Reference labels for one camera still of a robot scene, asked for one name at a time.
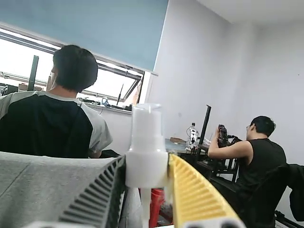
gray fabric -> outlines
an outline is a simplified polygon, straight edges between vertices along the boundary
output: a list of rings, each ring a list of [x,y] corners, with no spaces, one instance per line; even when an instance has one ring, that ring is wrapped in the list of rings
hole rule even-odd
[[[128,189],[119,228],[142,228],[142,204],[138,189]]]
[[[0,228],[20,228],[33,221],[57,221],[74,198],[112,160],[0,152]],[[130,194],[126,201],[130,203],[125,204],[122,216],[131,221],[128,227],[140,227],[132,224],[140,218],[139,195]]]

yellow plastic part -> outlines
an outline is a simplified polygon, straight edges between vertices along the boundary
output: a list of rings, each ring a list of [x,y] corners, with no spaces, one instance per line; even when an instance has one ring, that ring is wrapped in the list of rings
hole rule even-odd
[[[169,175],[173,180],[173,223],[230,217],[239,219],[223,196],[195,168],[170,154]]]

black jacket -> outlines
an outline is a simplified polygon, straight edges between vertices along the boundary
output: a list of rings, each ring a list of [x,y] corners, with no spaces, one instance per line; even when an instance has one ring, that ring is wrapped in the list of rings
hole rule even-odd
[[[304,166],[291,164],[289,170],[288,187],[292,189],[289,195],[290,209],[295,220],[304,221]]]

black and gray t-shirt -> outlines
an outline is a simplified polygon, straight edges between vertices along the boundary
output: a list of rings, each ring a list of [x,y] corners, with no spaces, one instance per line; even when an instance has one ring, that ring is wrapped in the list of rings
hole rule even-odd
[[[105,120],[73,98],[48,92],[0,97],[0,151],[87,158],[112,142]]]

man's arm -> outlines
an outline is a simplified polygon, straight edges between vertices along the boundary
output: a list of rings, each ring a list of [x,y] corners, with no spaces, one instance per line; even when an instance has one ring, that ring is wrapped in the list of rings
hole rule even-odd
[[[208,157],[215,159],[253,157],[253,149],[250,142],[241,141],[241,142],[237,142],[236,144],[233,144],[232,146],[219,148],[218,136],[219,136],[219,132],[217,130],[208,149]]]
[[[101,156],[101,151],[89,150],[89,157],[90,158],[99,158],[100,156]]]
[[[101,156],[102,150],[111,144],[113,138],[110,134],[108,125],[104,121],[103,129],[100,131],[99,136],[97,137],[97,142],[89,150],[90,158],[99,158]]]
[[[13,94],[0,96],[0,119],[2,119],[2,117],[8,112],[12,96]]]

